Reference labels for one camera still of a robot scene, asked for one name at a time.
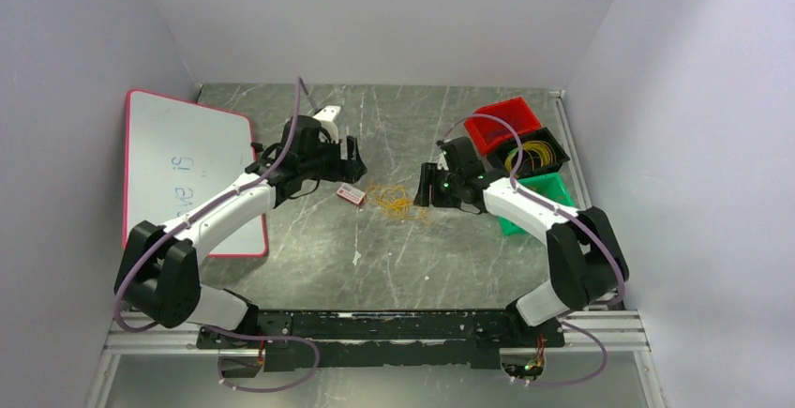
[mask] red and white box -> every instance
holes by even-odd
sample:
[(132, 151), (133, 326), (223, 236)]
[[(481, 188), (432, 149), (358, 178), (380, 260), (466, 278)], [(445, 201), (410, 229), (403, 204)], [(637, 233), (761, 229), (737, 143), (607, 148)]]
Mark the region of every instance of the red and white box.
[(337, 195), (356, 206), (361, 206), (365, 202), (365, 197), (367, 197), (362, 190), (356, 189), (347, 183), (343, 183), (337, 189)]

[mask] gray countertop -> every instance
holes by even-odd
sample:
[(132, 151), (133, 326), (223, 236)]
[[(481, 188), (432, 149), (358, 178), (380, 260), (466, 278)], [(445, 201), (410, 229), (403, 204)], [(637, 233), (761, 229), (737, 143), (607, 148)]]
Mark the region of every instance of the gray countertop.
[[(326, 85), (310, 87), (321, 106), (339, 105), (340, 135), (359, 138), (368, 173), (356, 186), (402, 185), (416, 193), (420, 164), (459, 118), (496, 101), (524, 97), (567, 147), (547, 91), (483, 87)], [(279, 140), (293, 106), (291, 84), (206, 84), (201, 104), (251, 119), (256, 141)], [(304, 102), (303, 113), (310, 107)], [(451, 137), (466, 134), (458, 127)], [(560, 170), (582, 206), (571, 163)], [(430, 208), (428, 224), (392, 219), (374, 203), (338, 198), (338, 184), (268, 213), (265, 258), (202, 263), (202, 281), (228, 288), (264, 309), (390, 310), (498, 308), (547, 277), (546, 249), (527, 234), (504, 236), (497, 218)]]

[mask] white wall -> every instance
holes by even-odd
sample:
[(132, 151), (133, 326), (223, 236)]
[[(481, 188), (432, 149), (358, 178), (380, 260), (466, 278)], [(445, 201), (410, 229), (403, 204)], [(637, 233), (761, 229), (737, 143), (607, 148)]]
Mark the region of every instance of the white wall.
[(568, 85), (672, 407), (795, 406), (795, 0), (615, 0)]
[(83, 406), (121, 259), (133, 86), (193, 92), (151, 0), (2, 0), (4, 407)]
[(200, 82), (563, 88), (612, 0), (155, 0)]

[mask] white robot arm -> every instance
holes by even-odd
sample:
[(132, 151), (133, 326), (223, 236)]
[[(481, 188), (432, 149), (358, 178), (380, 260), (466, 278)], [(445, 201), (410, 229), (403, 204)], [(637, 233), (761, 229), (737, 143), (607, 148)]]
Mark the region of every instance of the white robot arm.
[(471, 204), (481, 212), (514, 222), (547, 246), (547, 280), (509, 306), (527, 325), (537, 326), (568, 311), (582, 310), (618, 285), (616, 273), (602, 252), (583, 251), (592, 240), (560, 213), (579, 219), (596, 234), (615, 259), (623, 280), (629, 278), (626, 261), (604, 211), (595, 206), (580, 211), (540, 194), (533, 195), (537, 202), (522, 196), (513, 189), (505, 171), (486, 171), (469, 138), (438, 145), (442, 157), (439, 162), (423, 164), (414, 204)]
[[(260, 157), (220, 193), (232, 190), (236, 192), (233, 197), (219, 204), (214, 202), (214, 197), (159, 226), (148, 221), (136, 225), (127, 240), (115, 290), (118, 291), (132, 266), (166, 231), (186, 223), (185, 229), (147, 260), (125, 291), (124, 300), (166, 327), (190, 322), (243, 333), (255, 331), (257, 307), (239, 295), (202, 285), (199, 263), (244, 224), (290, 199), (305, 181), (355, 183), (367, 172), (355, 138), (347, 138), (348, 158), (341, 157), (341, 143), (334, 123), (339, 112), (339, 107), (329, 106), (313, 117), (299, 116), (286, 158), (267, 179), (255, 186), (248, 185), (272, 165), (271, 154), (275, 151), (278, 155), (283, 150), (289, 123), (285, 125), (281, 143), (267, 148), (261, 144), (252, 145)], [(199, 221), (189, 224), (197, 212), (210, 205), (213, 207)]]

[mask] black mounting plate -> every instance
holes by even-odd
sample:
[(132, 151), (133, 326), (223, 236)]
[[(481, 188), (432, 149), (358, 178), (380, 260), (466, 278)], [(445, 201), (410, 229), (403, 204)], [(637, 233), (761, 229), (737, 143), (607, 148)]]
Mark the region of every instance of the black mounting plate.
[[(524, 324), (508, 310), (263, 310), (260, 329), (268, 336), (293, 335), (314, 340), (322, 368), (469, 364), (500, 369), (500, 349), (563, 347), (560, 323)], [(234, 342), (202, 328), (198, 349), (258, 348), (257, 341)], [(309, 368), (312, 350), (297, 342), (265, 344), (263, 371)]]

